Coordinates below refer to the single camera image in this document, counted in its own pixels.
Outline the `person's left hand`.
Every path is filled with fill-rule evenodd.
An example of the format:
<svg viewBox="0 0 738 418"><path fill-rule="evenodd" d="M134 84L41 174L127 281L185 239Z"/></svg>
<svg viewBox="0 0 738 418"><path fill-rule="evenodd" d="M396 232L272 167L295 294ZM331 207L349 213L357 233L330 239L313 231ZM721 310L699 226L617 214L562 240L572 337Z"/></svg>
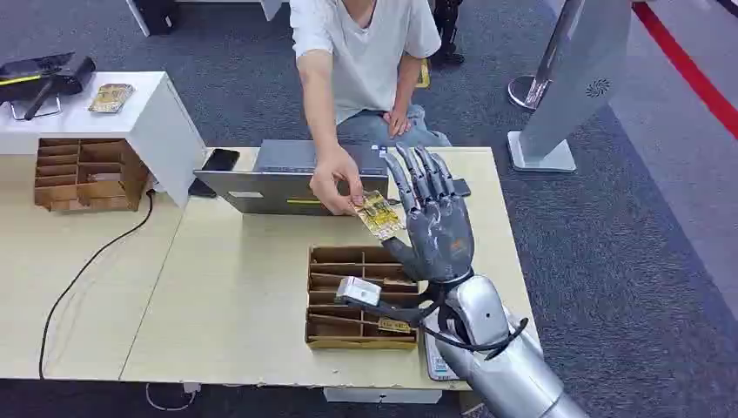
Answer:
<svg viewBox="0 0 738 418"><path fill-rule="evenodd" d="M407 116L407 109L398 108L383 114L383 119L387 123L388 135L390 138L397 138L408 133L413 124Z"/></svg>

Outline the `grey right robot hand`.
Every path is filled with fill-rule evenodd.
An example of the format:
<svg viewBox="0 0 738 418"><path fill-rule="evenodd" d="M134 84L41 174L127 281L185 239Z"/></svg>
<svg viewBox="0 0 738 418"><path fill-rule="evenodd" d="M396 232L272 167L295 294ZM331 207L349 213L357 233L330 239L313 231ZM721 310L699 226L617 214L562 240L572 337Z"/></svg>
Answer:
<svg viewBox="0 0 738 418"><path fill-rule="evenodd" d="M445 160L424 146L395 145L384 160L398 189L410 243L392 237L382 246L416 281L452 283L473 274L474 238L466 203Z"/></svg>

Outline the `person's right hand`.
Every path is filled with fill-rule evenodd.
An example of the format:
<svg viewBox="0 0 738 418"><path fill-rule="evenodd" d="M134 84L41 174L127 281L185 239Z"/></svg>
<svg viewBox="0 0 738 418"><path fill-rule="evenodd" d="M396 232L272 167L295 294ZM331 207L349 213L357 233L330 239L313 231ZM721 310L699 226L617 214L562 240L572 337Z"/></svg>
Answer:
<svg viewBox="0 0 738 418"><path fill-rule="evenodd" d="M318 146L317 163L309 184L313 195L333 214L356 214L364 188L354 159L338 144Z"/></svg>

